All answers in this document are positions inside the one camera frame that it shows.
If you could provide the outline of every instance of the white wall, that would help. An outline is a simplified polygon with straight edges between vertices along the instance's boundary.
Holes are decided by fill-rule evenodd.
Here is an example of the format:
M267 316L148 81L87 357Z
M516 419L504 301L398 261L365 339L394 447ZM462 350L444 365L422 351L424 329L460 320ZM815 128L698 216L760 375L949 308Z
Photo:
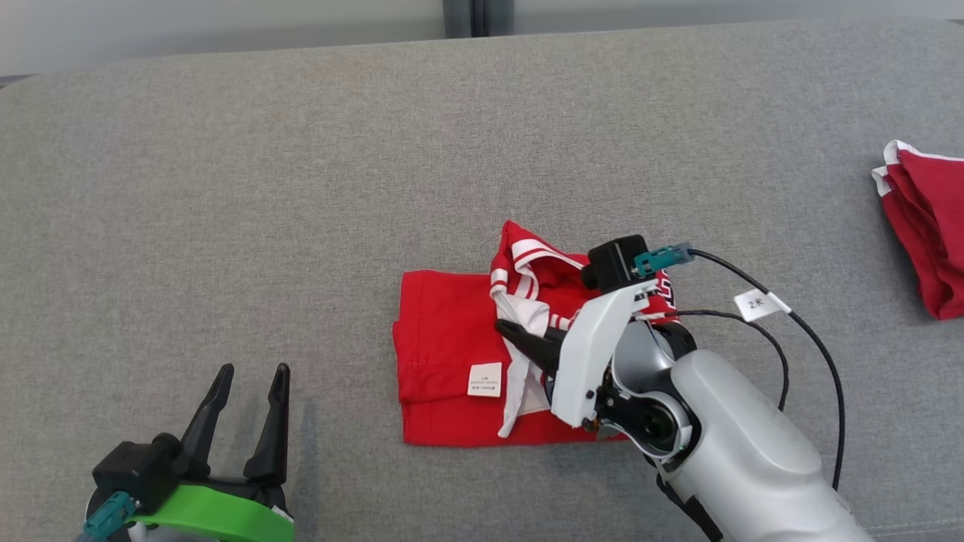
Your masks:
M0 76L175 53L444 36L442 0L0 0Z
M515 0L516 33L619 30L791 18L964 19L964 0Z
M515 0L516 32L799 17L964 19L964 0ZM0 0L0 77L145 56L444 37L442 0Z

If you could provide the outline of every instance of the folded red shirt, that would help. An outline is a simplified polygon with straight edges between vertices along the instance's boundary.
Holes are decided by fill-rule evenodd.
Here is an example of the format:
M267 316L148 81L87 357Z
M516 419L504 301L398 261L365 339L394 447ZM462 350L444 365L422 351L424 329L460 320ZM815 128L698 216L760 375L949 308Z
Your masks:
M964 160L925 154L894 140L885 167L873 170L877 193L910 255L927 311L964 314Z
M597 292L579 270L585 255L564 254L506 222L489 275L415 271L402 277L392 334L398 358L403 438L422 446L483 447L592 441L549 411L541 371L495 330L499 317L542 335L569 329ZM662 272L647 313L675 308ZM497 396L469 394L474 366L498 364Z

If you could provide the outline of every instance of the care label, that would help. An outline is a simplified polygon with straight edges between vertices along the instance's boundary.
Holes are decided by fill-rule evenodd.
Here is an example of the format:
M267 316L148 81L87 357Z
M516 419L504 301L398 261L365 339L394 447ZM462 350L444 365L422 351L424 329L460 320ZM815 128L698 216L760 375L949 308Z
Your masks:
M733 300L739 308L739 314L743 316L743 319L747 322L752 322L768 314L782 311L785 307L783 302L776 296L767 295L756 288L739 294L737 297L734 297Z
M469 395L499 397L502 395L502 364L481 364L469 370Z

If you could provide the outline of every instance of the cable label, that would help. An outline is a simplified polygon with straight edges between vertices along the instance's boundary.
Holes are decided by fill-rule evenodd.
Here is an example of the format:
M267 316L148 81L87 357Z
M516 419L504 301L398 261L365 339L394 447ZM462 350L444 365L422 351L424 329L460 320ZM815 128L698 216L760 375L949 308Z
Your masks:
M774 299L774 297L753 288L748 292L739 294L733 300L736 302L736 307L743 319L752 322L768 314L783 310L781 304L777 303L778 299Z

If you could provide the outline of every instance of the gray fabric surface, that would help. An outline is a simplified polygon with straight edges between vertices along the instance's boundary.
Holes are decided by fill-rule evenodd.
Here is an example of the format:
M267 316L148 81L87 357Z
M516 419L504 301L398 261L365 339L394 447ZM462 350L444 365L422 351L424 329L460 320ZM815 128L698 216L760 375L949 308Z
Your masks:
M298 540L701 540L626 444L401 443L401 274L486 272L502 221L743 266L836 354L843 495L879 540L964 534L964 321L932 321L870 179L893 138L964 154L964 29L790 22L163 58L0 91L3 538L69 540L91 467L179 434L237 367L240 473L291 364ZM745 286L673 274L683 308ZM752 330L687 322L770 396ZM829 476L822 359L783 317L788 414Z

